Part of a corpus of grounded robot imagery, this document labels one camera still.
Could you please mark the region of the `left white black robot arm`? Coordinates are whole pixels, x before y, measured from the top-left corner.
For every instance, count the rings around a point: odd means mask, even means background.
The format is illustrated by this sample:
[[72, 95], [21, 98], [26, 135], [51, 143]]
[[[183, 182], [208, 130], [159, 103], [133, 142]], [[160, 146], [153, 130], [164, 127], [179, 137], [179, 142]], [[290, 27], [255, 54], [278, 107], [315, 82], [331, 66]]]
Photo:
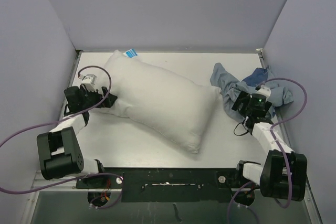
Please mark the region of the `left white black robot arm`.
[[64, 121], [47, 133], [37, 136], [41, 174], [44, 179], [59, 179], [68, 176], [88, 176], [88, 182], [96, 188], [105, 185], [107, 175], [103, 164], [97, 159], [84, 158], [77, 135], [89, 122], [90, 107], [109, 109], [117, 97], [107, 87], [89, 90], [85, 85], [64, 90], [67, 104]]

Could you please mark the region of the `blue pillowcase with fish print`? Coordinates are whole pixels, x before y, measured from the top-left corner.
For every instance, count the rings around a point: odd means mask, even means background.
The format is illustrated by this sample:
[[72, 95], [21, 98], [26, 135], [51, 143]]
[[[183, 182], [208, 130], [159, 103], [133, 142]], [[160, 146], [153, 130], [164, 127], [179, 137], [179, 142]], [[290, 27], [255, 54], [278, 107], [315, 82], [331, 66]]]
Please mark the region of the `blue pillowcase with fish print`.
[[234, 102], [241, 91], [249, 94], [255, 93], [255, 87], [264, 81], [267, 81], [266, 86], [271, 88], [269, 102], [275, 108], [293, 102], [293, 95], [287, 87], [281, 86], [277, 81], [270, 81], [274, 77], [269, 68], [256, 68], [251, 75], [239, 81], [226, 71], [221, 63], [216, 63], [210, 77], [210, 82], [212, 86], [221, 89], [223, 107], [226, 114], [231, 119], [241, 122], [244, 118], [238, 112], [232, 110]]

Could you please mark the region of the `white pillow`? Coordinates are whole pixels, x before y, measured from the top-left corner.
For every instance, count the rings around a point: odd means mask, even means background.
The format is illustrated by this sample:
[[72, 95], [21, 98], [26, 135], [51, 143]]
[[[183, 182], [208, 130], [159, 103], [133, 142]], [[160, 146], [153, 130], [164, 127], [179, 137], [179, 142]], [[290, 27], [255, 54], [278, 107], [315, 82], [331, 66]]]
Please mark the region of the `white pillow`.
[[212, 116], [220, 88], [201, 86], [169, 70], [128, 58], [116, 50], [104, 69], [111, 94], [117, 97], [112, 114], [144, 124], [191, 153], [197, 153]]

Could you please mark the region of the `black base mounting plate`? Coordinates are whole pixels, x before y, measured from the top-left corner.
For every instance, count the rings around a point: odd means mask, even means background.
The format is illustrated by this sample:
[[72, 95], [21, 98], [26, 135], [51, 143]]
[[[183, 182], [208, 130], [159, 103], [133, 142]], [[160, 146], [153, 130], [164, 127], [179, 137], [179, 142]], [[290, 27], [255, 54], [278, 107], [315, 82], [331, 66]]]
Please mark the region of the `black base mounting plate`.
[[101, 177], [78, 180], [77, 189], [87, 189], [88, 198], [99, 189], [122, 192], [122, 202], [229, 202], [236, 197], [251, 205], [259, 186], [239, 175], [234, 168], [105, 168]]

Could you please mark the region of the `aluminium frame rail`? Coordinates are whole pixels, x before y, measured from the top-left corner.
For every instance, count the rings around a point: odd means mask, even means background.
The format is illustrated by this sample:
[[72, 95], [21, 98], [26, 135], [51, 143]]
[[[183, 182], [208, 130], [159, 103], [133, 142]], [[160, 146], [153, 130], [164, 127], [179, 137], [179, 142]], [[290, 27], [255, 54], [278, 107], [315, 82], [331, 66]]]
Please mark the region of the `aluminium frame rail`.
[[[266, 192], [266, 197], [282, 197], [288, 193], [288, 176], [284, 170], [267, 170], [261, 176], [261, 189]], [[143, 188], [153, 186], [187, 186], [205, 184], [217, 188], [238, 188], [252, 179], [243, 176], [241, 170], [234, 168], [111, 168], [106, 167], [105, 173], [116, 175], [101, 175], [76, 179], [76, 189], [102, 189], [111, 181], [111, 189], [131, 188], [140, 184]], [[292, 196], [298, 198], [301, 191], [305, 194], [306, 174], [304, 172], [291, 172]]]

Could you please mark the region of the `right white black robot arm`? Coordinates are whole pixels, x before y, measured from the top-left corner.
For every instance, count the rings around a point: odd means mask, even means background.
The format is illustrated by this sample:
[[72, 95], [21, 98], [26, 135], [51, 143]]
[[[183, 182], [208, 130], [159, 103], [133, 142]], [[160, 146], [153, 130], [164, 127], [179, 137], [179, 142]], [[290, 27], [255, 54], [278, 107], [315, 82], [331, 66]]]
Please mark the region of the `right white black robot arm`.
[[273, 131], [267, 116], [271, 103], [265, 93], [240, 92], [232, 110], [242, 117], [242, 125], [266, 153], [263, 163], [239, 161], [234, 182], [241, 187], [254, 182], [264, 197], [302, 201], [305, 197], [307, 158], [296, 153]]

